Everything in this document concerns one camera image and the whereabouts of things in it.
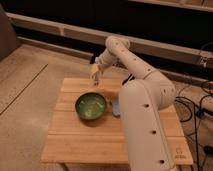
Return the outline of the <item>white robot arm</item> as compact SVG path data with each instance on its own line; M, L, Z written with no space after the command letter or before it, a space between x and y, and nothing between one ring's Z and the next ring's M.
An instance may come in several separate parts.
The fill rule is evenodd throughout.
M105 69L121 61L134 79L119 92L119 110L131 171L178 171L166 140L159 111L175 100L174 84L130 51L126 38L110 36L104 52L92 66L92 83L99 83Z

